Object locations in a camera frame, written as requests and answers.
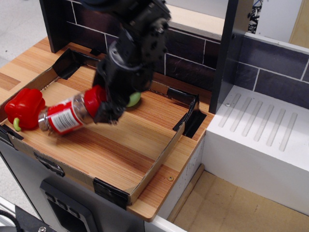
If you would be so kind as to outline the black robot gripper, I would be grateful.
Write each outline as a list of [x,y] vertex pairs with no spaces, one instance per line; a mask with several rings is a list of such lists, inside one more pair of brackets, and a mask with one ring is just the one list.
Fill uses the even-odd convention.
[[97,64],[93,86],[99,85],[106,91],[106,101],[100,103],[94,123],[117,124],[126,111],[130,95],[144,92],[153,80],[153,65],[126,63],[120,56],[114,41],[106,57]]

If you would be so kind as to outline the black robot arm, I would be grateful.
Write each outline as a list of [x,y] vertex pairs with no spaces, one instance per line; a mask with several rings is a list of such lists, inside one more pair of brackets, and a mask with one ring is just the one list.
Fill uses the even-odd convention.
[[163,0],[84,0],[92,11],[117,18],[122,29],[97,65],[94,85],[106,90],[95,123],[117,123],[135,92],[151,86],[155,64],[166,53],[170,12]]

